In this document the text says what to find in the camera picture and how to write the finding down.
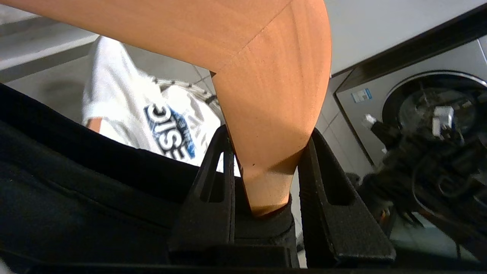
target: white countertop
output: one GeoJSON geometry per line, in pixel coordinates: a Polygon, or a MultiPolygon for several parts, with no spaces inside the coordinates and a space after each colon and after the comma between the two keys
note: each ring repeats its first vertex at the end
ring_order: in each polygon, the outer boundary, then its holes
{"type": "Polygon", "coordinates": [[[325,0],[334,74],[472,10],[487,0],[325,0]]]}

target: silver appliance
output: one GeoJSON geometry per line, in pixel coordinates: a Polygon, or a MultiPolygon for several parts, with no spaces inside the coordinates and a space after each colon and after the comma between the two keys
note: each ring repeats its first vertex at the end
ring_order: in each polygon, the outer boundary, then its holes
{"type": "Polygon", "coordinates": [[[451,106],[457,131],[467,135],[473,127],[487,130],[486,54],[487,36],[338,92],[337,99],[374,164],[380,163],[385,149],[363,125],[366,114],[413,131],[432,121],[436,107],[451,106]]]}

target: tile floor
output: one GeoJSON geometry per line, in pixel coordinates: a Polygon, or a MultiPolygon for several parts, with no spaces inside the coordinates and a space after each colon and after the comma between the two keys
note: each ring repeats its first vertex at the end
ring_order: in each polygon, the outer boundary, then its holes
{"type": "MultiPolygon", "coordinates": [[[[135,64],[151,75],[195,83],[211,92],[215,90],[209,71],[204,68],[132,46],[127,46],[127,50],[135,64]]],[[[37,99],[64,116],[80,122],[81,96],[84,82],[89,75],[88,66],[88,58],[82,57],[16,79],[8,82],[7,85],[37,99]]],[[[333,98],[333,92],[346,76],[345,73],[330,80],[316,128],[324,135],[343,170],[364,176],[372,171],[372,166],[357,144],[333,98]]],[[[292,211],[296,220],[296,233],[299,235],[302,227],[297,171],[291,193],[294,201],[292,211]]],[[[305,266],[304,254],[300,254],[300,261],[302,266],[305,266]]]]}

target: black fabric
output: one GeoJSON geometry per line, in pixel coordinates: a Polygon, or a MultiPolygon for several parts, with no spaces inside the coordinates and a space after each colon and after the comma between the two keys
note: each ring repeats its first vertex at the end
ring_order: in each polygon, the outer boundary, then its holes
{"type": "MultiPolygon", "coordinates": [[[[167,263],[166,239],[197,171],[105,138],[0,84],[5,258],[167,263]]],[[[290,209],[255,219],[238,179],[236,243],[286,246],[297,266],[290,209]]]]}

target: label sticker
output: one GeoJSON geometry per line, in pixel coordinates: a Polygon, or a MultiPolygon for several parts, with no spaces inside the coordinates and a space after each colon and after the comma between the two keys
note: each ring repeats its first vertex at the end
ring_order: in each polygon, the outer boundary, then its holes
{"type": "Polygon", "coordinates": [[[366,88],[360,91],[353,92],[352,98],[354,99],[355,103],[360,103],[372,99],[372,95],[370,94],[369,89],[366,88]]]}

